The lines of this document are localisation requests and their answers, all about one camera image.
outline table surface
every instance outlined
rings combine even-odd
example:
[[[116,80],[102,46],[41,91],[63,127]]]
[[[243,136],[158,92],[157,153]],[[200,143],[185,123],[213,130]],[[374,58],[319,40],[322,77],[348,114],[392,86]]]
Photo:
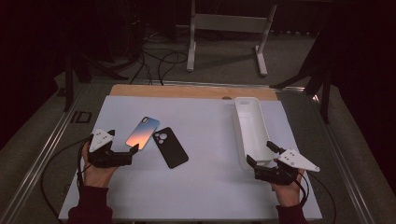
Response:
[[[288,129],[288,133],[276,135],[278,135],[279,141],[286,141],[287,145],[291,147],[295,146],[283,107],[277,101],[276,93],[268,88],[115,85],[110,96],[105,100],[105,109],[102,109],[96,126],[101,125],[102,128],[108,128],[111,125],[131,127],[128,122],[133,123],[146,115],[155,116],[155,119],[164,121],[161,128],[168,125],[174,128],[179,141],[186,148],[191,159],[184,166],[181,165],[179,169],[169,170],[164,166],[158,150],[151,150],[154,149],[151,147],[155,147],[154,143],[148,142],[148,149],[143,149],[142,152],[134,156],[133,165],[120,168],[110,183],[109,195],[111,196],[108,203],[114,209],[113,217],[133,220],[260,220],[276,218],[275,205],[277,201],[270,185],[255,180],[251,171],[241,169],[236,143],[234,140],[227,140],[228,136],[234,134],[233,122],[230,119],[233,101],[220,99],[233,99],[241,96],[254,96],[260,100],[270,101],[270,103],[262,104],[263,110],[280,108],[279,111],[283,111],[283,115],[279,115],[279,117],[286,121],[285,129]],[[175,111],[168,105],[174,105],[174,108],[177,109],[181,108],[178,113],[179,119],[175,119]],[[202,109],[203,106],[209,106],[210,109]],[[110,107],[117,108],[117,110],[110,111]],[[161,113],[154,112],[156,108],[162,108]],[[199,114],[194,114],[197,117],[189,121],[188,115],[195,113],[194,111],[198,109],[200,110]],[[131,118],[136,117],[136,120],[120,122],[119,118],[129,112]],[[280,120],[276,120],[276,117],[277,114],[273,114],[271,117],[274,127],[278,126],[276,123],[280,122]],[[210,127],[211,132],[215,133],[216,138],[213,138],[211,133],[207,133],[207,126]],[[121,131],[118,133],[116,131],[113,147],[119,147],[117,142],[121,142],[121,140],[118,141],[117,138],[127,137],[122,128],[119,130]],[[69,204],[64,206],[60,218],[67,218],[66,212],[70,203],[77,203],[78,196],[73,196],[73,192],[70,191],[69,194],[72,195],[70,198],[73,202],[70,202],[70,198],[66,198],[66,203]],[[311,194],[310,201],[304,207],[304,212],[311,218],[321,217],[315,195]]]

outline white tray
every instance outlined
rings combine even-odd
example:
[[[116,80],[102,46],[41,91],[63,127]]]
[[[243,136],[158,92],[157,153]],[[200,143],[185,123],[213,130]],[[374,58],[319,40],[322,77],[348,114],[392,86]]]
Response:
[[[247,155],[263,166],[274,159],[274,152],[266,146],[270,137],[265,127],[264,115],[257,98],[235,98],[233,125],[242,169],[252,169],[247,163]]]

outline gradient phone back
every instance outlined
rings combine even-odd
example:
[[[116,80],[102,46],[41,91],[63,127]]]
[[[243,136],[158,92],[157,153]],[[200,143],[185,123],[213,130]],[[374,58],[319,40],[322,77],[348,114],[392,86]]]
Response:
[[[139,144],[139,149],[143,149],[159,125],[160,122],[158,120],[144,117],[137,124],[136,128],[134,128],[134,131],[131,133],[128,140],[126,140],[126,145],[134,147],[136,144]]]

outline smartphone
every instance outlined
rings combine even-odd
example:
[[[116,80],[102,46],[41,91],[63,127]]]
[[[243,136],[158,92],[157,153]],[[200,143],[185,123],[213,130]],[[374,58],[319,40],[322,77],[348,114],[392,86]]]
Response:
[[[171,128],[167,127],[159,130],[152,136],[169,168],[173,169],[189,160],[189,156],[178,142]]]
[[[158,120],[144,117],[137,124],[136,128],[134,128],[128,140],[126,140],[126,145],[134,147],[136,144],[139,144],[139,149],[143,149],[159,125],[160,122]]]

